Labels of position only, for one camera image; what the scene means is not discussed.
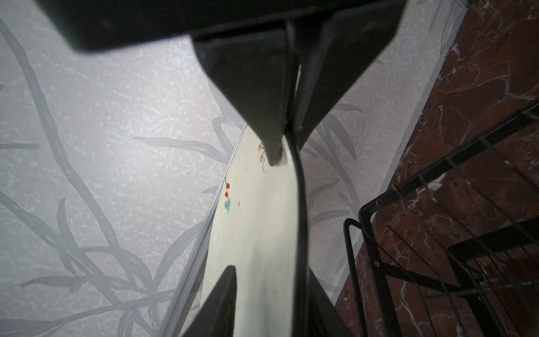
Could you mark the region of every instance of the black wire rack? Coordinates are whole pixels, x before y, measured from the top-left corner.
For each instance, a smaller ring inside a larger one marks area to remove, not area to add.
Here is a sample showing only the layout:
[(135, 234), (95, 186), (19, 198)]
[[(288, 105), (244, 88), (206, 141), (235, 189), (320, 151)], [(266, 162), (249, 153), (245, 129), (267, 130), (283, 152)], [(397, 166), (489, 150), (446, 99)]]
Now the black wire rack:
[[(523, 169), (539, 166), (538, 121), (535, 100), (345, 221), (362, 336), (374, 311), (375, 334), (390, 337), (539, 335), (539, 175)], [(350, 226), (363, 234), (375, 306), (363, 306)]]

